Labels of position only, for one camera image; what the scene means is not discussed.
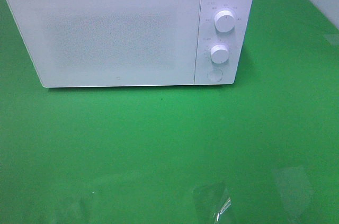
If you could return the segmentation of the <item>white microwave door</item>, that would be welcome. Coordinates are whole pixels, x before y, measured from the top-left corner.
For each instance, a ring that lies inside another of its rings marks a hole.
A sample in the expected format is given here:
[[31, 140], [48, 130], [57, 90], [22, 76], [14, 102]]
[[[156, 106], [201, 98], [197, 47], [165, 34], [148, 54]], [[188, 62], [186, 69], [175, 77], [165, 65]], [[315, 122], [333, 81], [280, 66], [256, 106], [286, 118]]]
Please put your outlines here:
[[194, 83], [200, 0], [7, 0], [44, 87]]

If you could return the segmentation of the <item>round white door button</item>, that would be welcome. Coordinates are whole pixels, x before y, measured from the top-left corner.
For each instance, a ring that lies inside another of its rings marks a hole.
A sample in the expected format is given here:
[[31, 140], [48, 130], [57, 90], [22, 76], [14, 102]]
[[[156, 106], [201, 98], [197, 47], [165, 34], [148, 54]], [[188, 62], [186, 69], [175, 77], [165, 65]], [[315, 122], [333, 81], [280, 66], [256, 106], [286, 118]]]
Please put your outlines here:
[[223, 72], [220, 69], [213, 69], [212, 71], [208, 72], [207, 78], [211, 82], [220, 82], [223, 78]]

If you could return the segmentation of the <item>white microwave oven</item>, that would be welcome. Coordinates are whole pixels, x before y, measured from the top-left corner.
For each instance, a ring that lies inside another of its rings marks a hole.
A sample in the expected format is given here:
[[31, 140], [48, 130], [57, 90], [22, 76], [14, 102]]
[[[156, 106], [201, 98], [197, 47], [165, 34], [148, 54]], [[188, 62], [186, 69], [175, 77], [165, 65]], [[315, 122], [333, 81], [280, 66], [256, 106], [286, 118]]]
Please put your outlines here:
[[43, 87], [227, 85], [253, 0], [6, 0]]

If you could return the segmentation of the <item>clear tape patch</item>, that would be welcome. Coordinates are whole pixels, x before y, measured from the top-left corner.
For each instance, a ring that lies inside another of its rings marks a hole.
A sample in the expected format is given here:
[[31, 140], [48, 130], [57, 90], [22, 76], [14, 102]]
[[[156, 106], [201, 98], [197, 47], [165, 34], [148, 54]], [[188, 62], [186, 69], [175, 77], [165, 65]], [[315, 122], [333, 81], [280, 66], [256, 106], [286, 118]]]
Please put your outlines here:
[[225, 182], [195, 188], [193, 202], [198, 223], [237, 223]]

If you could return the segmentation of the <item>white microwave knob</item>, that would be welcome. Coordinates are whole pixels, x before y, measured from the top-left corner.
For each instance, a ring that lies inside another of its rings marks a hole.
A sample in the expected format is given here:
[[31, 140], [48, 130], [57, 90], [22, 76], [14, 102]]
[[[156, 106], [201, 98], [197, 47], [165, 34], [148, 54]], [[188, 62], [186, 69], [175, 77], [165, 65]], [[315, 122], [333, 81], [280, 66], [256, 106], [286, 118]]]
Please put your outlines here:
[[229, 59], [229, 48], [223, 44], [215, 45], [210, 50], [210, 57], [213, 63], [223, 64]]
[[230, 10], [219, 11], [215, 17], [215, 28], [221, 33], [226, 33], [231, 31], [235, 26], [235, 15]]

